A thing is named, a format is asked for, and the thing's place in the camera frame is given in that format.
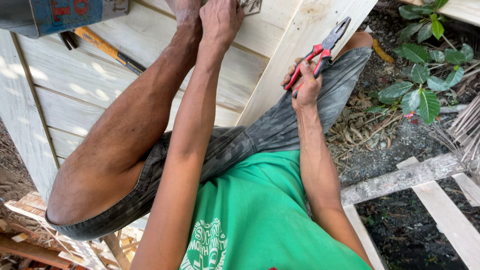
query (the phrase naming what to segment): leg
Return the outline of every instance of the leg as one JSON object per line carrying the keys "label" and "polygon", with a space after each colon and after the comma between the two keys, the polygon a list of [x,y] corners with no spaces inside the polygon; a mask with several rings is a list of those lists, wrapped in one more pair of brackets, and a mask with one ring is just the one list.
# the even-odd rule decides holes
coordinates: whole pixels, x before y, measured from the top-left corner
{"label": "leg", "polygon": [[179,16],[171,43],[109,106],[62,165],[48,202],[51,223],[83,221],[132,191],[142,156],[163,135],[172,100],[195,64],[202,36],[200,3],[177,0],[177,12],[189,16]]}

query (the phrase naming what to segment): gray shorts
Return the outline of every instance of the gray shorts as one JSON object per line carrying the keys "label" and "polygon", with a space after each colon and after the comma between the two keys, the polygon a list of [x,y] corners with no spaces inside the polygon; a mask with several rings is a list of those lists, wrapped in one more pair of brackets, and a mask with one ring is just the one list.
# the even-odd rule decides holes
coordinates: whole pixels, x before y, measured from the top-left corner
{"label": "gray shorts", "polygon": [[[318,115],[327,132],[339,116],[358,81],[371,48],[347,51],[323,71],[318,96]],[[291,92],[251,126],[215,127],[210,137],[200,182],[223,174],[229,168],[258,152],[299,150],[297,116]],[[165,133],[146,158],[133,190],[100,214],[70,225],[49,224],[75,240],[91,240],[118,231],[150,212],[162,177],[171,132]]]}

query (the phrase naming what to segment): pliers handle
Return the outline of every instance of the pliers handle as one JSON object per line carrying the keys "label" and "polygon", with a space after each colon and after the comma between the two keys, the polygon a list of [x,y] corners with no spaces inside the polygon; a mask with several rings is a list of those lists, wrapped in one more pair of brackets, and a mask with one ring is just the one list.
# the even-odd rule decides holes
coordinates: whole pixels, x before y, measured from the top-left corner
{"label": "pliers handle", "polygon": [[[287,85],[285,85],[283,87],[283,89],[289,90],[293,86],[293,84],[298,80],[298,78],[300,76],[300,65],[303,61],[308,60],[310,62],[315,56],[317,56],[319,54],[320,54],[320,59],[317,63],[317,66],[313,70],[313,76],[315,77],[315,79],[318,78],[320,76],[320,74],[322,73],[322,71],[325,69],[328,61],[330,61],[332,59],[332,51],[329,50],[329,49],[323,49],[321,44],[315,45],[313,47],[313,50],[309,54],[307,54],[307,56],[305,56],[297,64],[297,66],[295,67],[295,72],[293,73],[293,75],[290,79],[290,82]],[[304,83],[305,82],[301,83],[301,85],[299,87],[297,87],[297,89],[292,91],[292,97],[293,98],[297,98],[298,91]]]}

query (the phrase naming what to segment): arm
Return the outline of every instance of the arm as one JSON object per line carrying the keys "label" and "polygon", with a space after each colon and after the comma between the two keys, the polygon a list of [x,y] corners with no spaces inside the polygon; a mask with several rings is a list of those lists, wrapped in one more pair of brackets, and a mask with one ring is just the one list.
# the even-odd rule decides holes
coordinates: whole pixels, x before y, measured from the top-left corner
{"label": "arm", "polygon": [[236,5],[235,0],[211,0],[200,10],[204,35],[197,63],[175,118],[162,180],[132,270],[178,269],[187,250],[215,120],[220,65],[243,20]]}
{"label": "arm", "polygon": [[372,269],[367,254],[345,215],[340,200],[340,181],[325,143],[317,109],[322,77],[315,80],[308,63],[301,64],[305,84],[292,100],[300,137],[300,173],[314,221],[332,238],[357,253]]}

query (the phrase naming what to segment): pliers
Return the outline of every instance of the pliers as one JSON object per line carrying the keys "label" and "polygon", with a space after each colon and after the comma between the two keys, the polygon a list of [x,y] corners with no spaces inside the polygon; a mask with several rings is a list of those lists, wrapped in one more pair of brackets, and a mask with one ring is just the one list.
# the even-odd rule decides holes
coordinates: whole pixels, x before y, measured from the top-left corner
{"label": "pliers", "polygon": [[[341,21],[335,28],[328,34],[327,38],[318,45],[315,45],[312,51],[307,54],[295,67],[295,72],[293,73],[292,77],[290,78],[290,82],[286,84],[283,89],[290,90],[293,84],[298,80],[300,76],[300,64],[304,60],[311,61],[315,56],[320,54],[320,60],[318,61],[315,70],[313,71],[313,75],[315,78],[318,78],[322,71],[325,69],[326,63],[332,58],[332,49],[335,47],[335,44],[343,37],[345,34],[348,25],[352,19],[350,17],[345,18],[345,20]],[[297,98],[298,90],[303,85],[303,83],[295,90],[292,91],[292,97]]]}

